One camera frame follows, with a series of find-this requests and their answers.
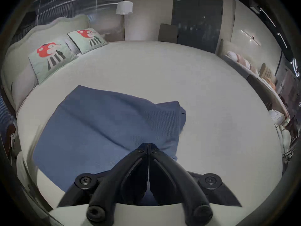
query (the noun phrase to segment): decorative pillow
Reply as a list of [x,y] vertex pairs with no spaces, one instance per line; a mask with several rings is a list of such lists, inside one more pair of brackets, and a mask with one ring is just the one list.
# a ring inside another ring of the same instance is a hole
[[54,40],[43,44],[28,55],[39,84],[65,64],[77,56],[68,48],[63,40]]
[[74,54],[77,55],[77,54],[80,53],[79,48],[76,46],[76,44],[67,35],[66,35],[66,37],[64,37],[64,41]]
[[93,28],[69,32],[68,36],[74,41],[82,54],[107,44]]
[[274,85],[274,83],[272,82],[272,80],[270,78],[265,76],[263,79],[269,83],[269,85],[274,89],[274,91],[276,91],[276,85]]
[[17,76],[11,85],[11,94],[18,112],[25,98],[29,95],[32,89],[38,84],[35,72],[30,63]]
[[240,63],[241,65],[245,66],[247,69],[251,70],[253,73],[258,74],[257,69],[255,69],[249,61],[247,61],[243,56],[236,54],[235,52],[228,51],[227,55],[235,62]]
[[227,52],[227,55],[228,55],[233,61],[237,62],[237,55],[236,55],[234,52],[228,51],[228,52]]

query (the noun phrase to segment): dark door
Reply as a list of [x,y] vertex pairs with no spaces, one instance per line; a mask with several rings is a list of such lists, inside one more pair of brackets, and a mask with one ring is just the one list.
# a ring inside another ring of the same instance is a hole
[[215,53],[222,25],[222,0],[173,0],[178,44]]

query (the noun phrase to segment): upholstered headboard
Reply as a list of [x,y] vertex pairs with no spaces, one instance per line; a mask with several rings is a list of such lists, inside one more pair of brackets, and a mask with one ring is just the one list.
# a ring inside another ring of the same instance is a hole
[[263,78],[263,77],[268,77],[271,79],[271,81],[276,84],[277,78],[274,76],[274,74],[272,73],[272,71],[269,69],[268,66],[265,65],[265,63],[262,64],[260,72],[259,72],[259,77]]
[[89,18],[80,14],[73,18],[59,17],[47,25],[38,25],[32,28],[23,39],[12,44],[7,52],[1,69],[1,80],[5,93],[15,108],[11,94],[11,86],[15,78],[30,63],[28,55],[44,43],[68,32],[90,27]]

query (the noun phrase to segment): blue towel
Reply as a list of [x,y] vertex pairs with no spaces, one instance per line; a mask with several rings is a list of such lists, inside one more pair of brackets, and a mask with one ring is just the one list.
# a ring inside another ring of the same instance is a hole
[[185,121],[185,110],[178,101],[153,104],[77,86],[47,122],[33,160],[66,192],[79,174],[110,170],[142,143],[154,143],[176,159]]

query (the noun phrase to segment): black screw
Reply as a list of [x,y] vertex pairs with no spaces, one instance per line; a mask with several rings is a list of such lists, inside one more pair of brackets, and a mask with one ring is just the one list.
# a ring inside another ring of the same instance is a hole
[[205,182],[208,183],[209,185],[214,185],[216,184],[216,178],[214,177],[206,177]]
[[198,223],[207,223],[212,218],[213,213],[209,205],[197,206],[193,211],[194,220]]
[[83,177],[80,179],[80,183],[83,185],[88,185],[89,183],[91,183],[91,178],[89,177]]
[[87,218],[93,222],[102,222],[106,218],[106,212],[102,207],[90,206],[87,211]]

